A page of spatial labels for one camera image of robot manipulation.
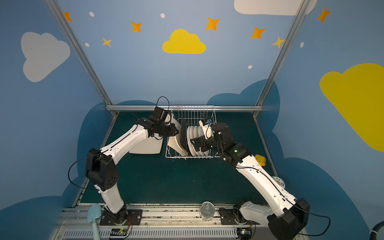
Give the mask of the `white square plate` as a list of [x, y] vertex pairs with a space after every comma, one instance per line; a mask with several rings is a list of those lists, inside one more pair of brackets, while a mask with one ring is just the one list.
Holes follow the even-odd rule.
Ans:
[[134, 146], [129, 153], [137, 155], [155, 155], [161, 152], [163, 139], [150, 137]]
[[188, 156], [188, 152], [184, 150], [181, 146], [182, 126], [177, 120], [175, 120], [174, 117], [172, 117], [171, 123], [175, 124], [176, 129], [178, 130], [178, 133], [175, 136], [169, 137], [168, 146], [174, 149], [183, 158], [186, 158]]

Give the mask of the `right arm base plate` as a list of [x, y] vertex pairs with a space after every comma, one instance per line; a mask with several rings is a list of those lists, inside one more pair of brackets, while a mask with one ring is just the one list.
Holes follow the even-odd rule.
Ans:
[[245, 220], [238, 210], [220, 208], [218, 213], [222, 225], [259, 225], [257, 222]]

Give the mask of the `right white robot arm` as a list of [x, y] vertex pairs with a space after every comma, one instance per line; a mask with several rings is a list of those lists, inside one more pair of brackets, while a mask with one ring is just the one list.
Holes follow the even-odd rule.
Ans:
[[268, 206], [241, 201], [234, 205], [234, 217], [239, 224], [252, 221], [268, 227], [278, 240], [292, 240], [307, 225], [310, 204], [298, 200], [274, 180], [243, 144], [236, 143], [225, 123], [213, 124], [200, 120], [203, 136], [191, 140], [196, 150], [214, 150], [236, 168], [262, 195]]

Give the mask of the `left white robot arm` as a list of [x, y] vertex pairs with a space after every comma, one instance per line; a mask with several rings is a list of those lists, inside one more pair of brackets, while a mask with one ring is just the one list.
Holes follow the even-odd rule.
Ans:
[[179, 131], [174, 117], [167, 116], [163, 122], [154, 117], [141, 118], [126, 133], [102, 147], [92, 148], [87, 154], [85, 176], [100, 193], [109, 213], [117, 215], [126, 206], [121, 198], [118, 181], [119, 161], [139, 143], [154, 134], [160, 137], [173, 137]]

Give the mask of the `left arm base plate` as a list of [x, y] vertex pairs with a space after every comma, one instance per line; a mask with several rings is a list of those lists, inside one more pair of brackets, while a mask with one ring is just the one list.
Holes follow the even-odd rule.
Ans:
[[101, 226], [139, 226], [141, 224], [143, 211], [142, 210], [120, 210], [118, 213], [113, 214], [105, 210], [102, 214], [100, 225]]

